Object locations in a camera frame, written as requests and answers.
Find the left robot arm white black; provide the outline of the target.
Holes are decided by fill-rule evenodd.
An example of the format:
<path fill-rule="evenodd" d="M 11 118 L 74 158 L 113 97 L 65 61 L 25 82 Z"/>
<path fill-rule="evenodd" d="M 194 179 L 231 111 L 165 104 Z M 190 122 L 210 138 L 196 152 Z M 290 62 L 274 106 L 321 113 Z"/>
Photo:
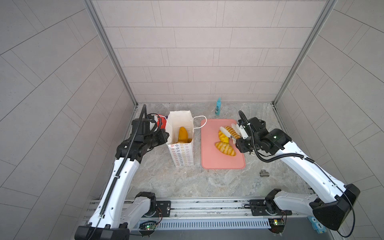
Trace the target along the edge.
<path fill-rule="evenodd" d="M 143 156 L 165 144 L 168 137 L 164 129 L 147 135 L 132 134 L 118 146 L 107 188 L 88 223 L 77 228 L 76 240 L 127 240 L 140 218 L 155 211 L 156 196 L 148 192 L 139 193 L 125 212 L 123 205 Z"/>

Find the right circuit board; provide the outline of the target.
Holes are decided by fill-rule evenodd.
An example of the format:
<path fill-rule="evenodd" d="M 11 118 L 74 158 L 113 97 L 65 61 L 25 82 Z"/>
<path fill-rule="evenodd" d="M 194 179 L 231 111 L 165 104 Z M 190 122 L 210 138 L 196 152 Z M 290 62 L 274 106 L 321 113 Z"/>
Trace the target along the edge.
<path fill-rule="evenodd" d="M 271 227 L 270 232 L 273 234 L 282 234 L 284 232 L 286 223 L 283 219 L 268 219 L 268 221 Z"/>

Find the blue owl number tag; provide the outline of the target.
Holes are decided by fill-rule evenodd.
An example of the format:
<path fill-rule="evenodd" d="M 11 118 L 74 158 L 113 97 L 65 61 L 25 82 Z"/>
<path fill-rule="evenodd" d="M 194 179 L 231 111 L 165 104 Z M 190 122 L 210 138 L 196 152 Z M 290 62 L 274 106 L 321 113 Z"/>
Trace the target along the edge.
<path fill-rule="evenodd" d="M 325 228 L 324 225 L 322 225 L 315 217 L 308 217 L 312 228 L 318 233 L 318 234 L 323 234 L 327 232 L 327 229 Z"/>

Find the pink plastic tray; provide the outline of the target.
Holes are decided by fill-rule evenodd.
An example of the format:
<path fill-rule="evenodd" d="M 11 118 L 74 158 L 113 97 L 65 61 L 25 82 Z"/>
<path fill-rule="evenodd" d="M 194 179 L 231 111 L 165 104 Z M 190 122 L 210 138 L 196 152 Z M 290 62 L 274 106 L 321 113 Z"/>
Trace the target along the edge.
<path fill-rule="evenodd" d="M 231 126 L 236 121 L 233 119 L 203 119 L 201 121 L 201 160 L 202 167 L 207 170 L 240 170 L 246 166 L 245 156 L 230 141 L 235 150 L 235 156 L 221 153 L 215 146 L 219 142 L 220 127 Z"/>

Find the red shark plush toy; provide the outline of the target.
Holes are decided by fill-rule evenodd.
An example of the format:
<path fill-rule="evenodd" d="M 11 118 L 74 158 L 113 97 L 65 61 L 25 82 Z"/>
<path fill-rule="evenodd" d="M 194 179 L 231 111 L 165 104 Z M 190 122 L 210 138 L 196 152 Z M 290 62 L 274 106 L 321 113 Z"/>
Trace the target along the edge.
<path fill-rule="evenodd" d="M 155 115 L 158 128 L 165 129 L 167 124 L 167 117 L 162 115 Z"/>

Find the left green circuit board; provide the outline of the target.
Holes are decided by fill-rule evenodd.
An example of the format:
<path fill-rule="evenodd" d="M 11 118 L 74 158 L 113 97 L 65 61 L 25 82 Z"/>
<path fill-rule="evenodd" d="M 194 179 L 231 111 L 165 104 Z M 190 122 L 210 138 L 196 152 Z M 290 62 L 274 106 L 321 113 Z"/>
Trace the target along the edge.
<path fill-rule="evenodd" d="M 158 222 L 156 221 L 146 221 L 140 223 L 139 230 L 141 231 L 154 231 L 157 228 Z"/>

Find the striped twisted fake bread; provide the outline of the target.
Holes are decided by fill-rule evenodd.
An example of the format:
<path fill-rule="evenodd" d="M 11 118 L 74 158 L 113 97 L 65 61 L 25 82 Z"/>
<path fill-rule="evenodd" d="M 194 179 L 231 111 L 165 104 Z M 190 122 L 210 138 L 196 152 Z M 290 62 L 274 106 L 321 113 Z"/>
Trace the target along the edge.
<path fill-rule="evenodd" d="M 225 126 L 225 129 L 231 134 L 231 136 L 233 136 L 236 140 L 237 139 L 240 139 L 241 136 L 232 128 L 232 127 L 229 127 L 229 126 Z"/>

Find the braided fake bread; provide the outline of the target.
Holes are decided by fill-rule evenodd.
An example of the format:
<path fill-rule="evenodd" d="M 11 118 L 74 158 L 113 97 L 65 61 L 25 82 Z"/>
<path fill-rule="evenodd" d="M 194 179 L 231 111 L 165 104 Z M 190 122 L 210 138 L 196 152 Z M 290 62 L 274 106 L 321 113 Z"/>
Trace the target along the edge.
<path fill-rule="evenodd" d="M 229 143 L 225 142 L 216 142 L 215 147 L 223 154 L 228 156 L 236 156 L 236 151 L 233 149 L 233 147 Z"/>

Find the long loaf fake bread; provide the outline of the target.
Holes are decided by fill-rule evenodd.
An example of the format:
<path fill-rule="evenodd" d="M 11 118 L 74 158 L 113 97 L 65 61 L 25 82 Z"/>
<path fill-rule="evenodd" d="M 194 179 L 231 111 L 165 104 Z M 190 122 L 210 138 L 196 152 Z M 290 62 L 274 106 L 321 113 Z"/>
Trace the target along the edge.
<path fill-rule="evenodd" d="M 189 135 L 184 127 L 180 127 L 178 135 L 178 143 L 184 144 L 189 142 Z"/>

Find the teal small bottle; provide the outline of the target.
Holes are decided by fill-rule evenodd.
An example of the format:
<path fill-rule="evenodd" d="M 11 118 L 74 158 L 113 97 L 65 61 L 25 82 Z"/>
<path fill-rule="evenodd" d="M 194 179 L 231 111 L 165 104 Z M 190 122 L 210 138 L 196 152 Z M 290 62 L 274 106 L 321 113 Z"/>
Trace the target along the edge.
<path fill-rule="evenodd" d="M 216 102 L 216 107 L 215 107 L 215 115 L 216 116 L 219 116 L 220 115 L 220 111 L 221 111 L 221 98 L 218 98 L 217 102 Z"/>

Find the small grey metal fitting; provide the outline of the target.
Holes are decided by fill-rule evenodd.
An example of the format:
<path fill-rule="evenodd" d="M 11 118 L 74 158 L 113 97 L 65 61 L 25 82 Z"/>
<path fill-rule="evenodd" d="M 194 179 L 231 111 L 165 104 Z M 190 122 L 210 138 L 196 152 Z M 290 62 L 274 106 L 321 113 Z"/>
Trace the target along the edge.
<path fill-rule="evenodd" d="M 260 177 L 269 177 L 270 174 L 266 170 L 261 170 L 260 171 Z"/>

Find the yellow small fake pastry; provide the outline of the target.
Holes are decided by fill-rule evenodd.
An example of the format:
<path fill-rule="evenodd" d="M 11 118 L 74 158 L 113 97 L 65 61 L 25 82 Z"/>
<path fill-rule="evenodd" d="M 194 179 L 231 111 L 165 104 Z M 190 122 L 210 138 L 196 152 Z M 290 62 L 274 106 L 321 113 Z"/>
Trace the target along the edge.
<path fill-rule="evenodd" d="M 229 143 L 229 138 L 222 131 L 219 131 L 218 135 L 221 142 Z"/>

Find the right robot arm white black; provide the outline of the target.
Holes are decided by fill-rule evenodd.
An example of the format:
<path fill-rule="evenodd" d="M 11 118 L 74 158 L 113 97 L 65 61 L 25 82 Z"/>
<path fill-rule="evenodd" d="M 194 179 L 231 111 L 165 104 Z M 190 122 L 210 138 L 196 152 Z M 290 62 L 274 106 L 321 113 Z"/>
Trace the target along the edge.
<path fill-rule="evenodd" d="M 264 163 L 281 160 L 294 170 L 313 189 L 309 195 L 293 194 L 273 189 L 262 207 L 271 216 L 286 211 L 316 218 L 326 228 L 338 231 L 361 191 L 354 184 L 344 184 L 306 155 L 292 138 L 280 129 L 268 131 L 266 123 L 254 117 L 247 119 L 239 112 L 238 124 L 221 127 L 222 135 L 231 139 L 241 153 L 255 154 Z"/>

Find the white printed paper bag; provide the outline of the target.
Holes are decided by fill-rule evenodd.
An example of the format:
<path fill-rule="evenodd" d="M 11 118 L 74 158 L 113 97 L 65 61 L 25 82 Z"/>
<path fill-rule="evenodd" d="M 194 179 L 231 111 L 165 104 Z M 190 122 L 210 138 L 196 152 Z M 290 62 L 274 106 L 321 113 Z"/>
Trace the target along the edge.
<path fill-rule="evenodd" d="M 176 167 L 186 167 L 194 165 L 194 134 L 200 127 L 195 127 L 195 119 L 206 116 L 193 117 L 190 111 L 173 111 L 167 118 L 165 130 L 169 133 L 166 145 L 170 151 L 171 157 Z M 180 127 L 186 128 L 189 135 L 188 143 L 178 143 L 178 135 Z"/>

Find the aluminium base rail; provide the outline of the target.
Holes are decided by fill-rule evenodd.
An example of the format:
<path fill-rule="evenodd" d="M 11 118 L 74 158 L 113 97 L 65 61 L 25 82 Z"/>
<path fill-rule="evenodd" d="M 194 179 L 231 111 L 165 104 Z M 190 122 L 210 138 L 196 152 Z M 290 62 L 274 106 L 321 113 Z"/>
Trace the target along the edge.
<path fill-rule="evenodd" d="M 141 231 L 139 225 L 146 221 L 158 222 L 154 231 L 142 231 L 146 234 L 165 230 L 270 229 L 268 219 L 279 218 L 285 222 L 288 218 L 309 221 L 308 216 L 287 210 L 269 215 L 262 199 L 174 198 L 158 199 L 155 211 L 143 215 L 132 231 Z"/>

